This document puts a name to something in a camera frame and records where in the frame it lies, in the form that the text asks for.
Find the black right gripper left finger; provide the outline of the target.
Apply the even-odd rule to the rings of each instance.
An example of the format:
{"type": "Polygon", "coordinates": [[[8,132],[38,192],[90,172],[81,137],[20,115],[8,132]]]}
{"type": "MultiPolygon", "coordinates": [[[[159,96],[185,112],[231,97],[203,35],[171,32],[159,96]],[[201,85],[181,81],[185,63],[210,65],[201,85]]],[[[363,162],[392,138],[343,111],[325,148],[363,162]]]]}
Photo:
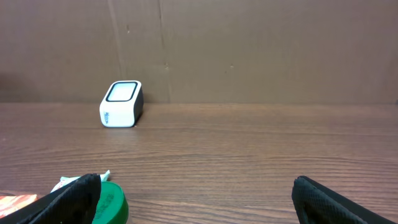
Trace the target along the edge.
{"type": "Polygon", "coordinates": [[[1,218],[1,224],[92,224],[101,195],[101,178],[86,174],[1,218]]]}

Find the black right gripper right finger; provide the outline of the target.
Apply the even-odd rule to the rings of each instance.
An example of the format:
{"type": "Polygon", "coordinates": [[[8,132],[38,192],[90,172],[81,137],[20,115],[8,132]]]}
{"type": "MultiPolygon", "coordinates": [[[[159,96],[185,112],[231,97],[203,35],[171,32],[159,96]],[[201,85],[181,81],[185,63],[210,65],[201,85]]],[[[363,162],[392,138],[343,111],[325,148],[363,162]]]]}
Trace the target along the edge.
{"type": "Polygon", "coordinates": [[[294,180],[292,201],[301,224],[394,224],[306,176],[294,180]]]}

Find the green lidded can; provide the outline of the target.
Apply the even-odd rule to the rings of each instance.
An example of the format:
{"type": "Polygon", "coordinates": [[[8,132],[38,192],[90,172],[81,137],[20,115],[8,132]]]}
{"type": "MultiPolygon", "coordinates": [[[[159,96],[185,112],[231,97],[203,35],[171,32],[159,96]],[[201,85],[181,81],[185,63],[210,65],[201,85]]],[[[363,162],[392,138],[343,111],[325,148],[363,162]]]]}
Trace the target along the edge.
{"type": "Polygon", "coordinates": [[[126,224],[128,218],[129,205],[123,189],[114,182],[102,182],[92,224],[126,224]]]}

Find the small orange snack box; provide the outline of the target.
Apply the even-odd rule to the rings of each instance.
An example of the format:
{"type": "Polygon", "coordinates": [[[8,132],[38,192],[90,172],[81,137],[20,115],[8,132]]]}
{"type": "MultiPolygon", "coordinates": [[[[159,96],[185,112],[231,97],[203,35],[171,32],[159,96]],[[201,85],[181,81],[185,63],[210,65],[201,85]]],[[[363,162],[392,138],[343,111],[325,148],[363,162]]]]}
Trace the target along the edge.
{"type": "Polygon", "coordinates": [[[37,200],[37,194],[0,196],[0,218],[4,218],[37,200]]]}

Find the teal wet wipes pack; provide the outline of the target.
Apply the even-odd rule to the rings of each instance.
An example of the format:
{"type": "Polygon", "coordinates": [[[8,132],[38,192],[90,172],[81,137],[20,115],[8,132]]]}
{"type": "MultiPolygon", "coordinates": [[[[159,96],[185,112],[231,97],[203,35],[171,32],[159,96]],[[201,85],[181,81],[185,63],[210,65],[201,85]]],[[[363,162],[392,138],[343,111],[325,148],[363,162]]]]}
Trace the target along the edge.
{"type": "MultiPolygon", "coordinates": [[[[110,170],[107,170],[104,174],[101,174],[100,175],[101,181],[102,182],[107,181],[109,179],[110,174],[111,174],[110,170]]],[[[69,183],[71,183],[79,178],[80,177],[61,177],[60,182],[54,186],[54,188],[51,190],[51,193],[58,189],[61,189],[62,187],[68,185],[69,183]]]]}

